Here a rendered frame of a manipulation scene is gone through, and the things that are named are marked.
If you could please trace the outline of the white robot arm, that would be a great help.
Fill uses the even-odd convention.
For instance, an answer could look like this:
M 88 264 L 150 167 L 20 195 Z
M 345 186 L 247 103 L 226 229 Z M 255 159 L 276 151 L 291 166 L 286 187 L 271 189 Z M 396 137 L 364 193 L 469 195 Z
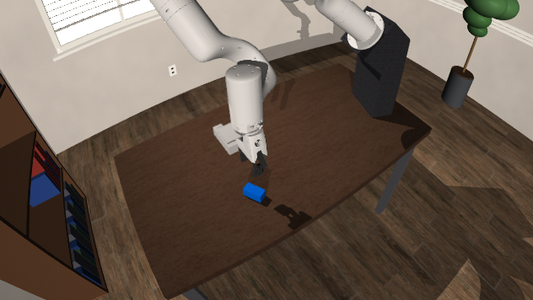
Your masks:
M 264 101 L 277 83 L 274 69 L 250 42 L 220 32 L 197 0 L 149 1 L 197 61 L 225 58 L 238 64 L 225 73 L 231 123 L 213 128 L 229 155 L 238 152 L 235 140 L 264 125 Z M 364 12 L 352 0 L 315 0 L 315 7 L 349 33 L 354 49 L 370 48 L 383 34 L 381 16 Z

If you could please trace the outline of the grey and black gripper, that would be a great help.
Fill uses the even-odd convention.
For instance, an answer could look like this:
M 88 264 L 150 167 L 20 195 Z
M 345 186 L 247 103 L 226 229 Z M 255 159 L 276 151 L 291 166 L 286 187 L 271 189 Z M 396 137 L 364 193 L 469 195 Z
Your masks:
M 242 133 L 242 132 L 240 132 Z M 243 137 L 236 139 L 240 150 L 240 160 L 244 162 L 250 160 L 253 163 L 254 178 L 262 175 L 263 169 L 267 167 L 265 158 L 267 157 L 267 142 L 263 129 L 256 129 L 246 134 Z M 256 161 L 259 160 L 259 164 Z

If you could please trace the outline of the blue block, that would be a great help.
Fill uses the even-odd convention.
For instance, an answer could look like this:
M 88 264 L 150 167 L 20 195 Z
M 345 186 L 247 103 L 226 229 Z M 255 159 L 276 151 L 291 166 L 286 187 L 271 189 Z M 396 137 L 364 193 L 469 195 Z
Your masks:
M 262 202 L 262 200 L 266 196 L 266 190 L 263 190 L 262 188 L 255 186 L 249 182 L 243 189 L 243 192 L 244 192 L 244 196 L 248 196 L 251 199 L 255 201 L 259 201 L 259 202 Z

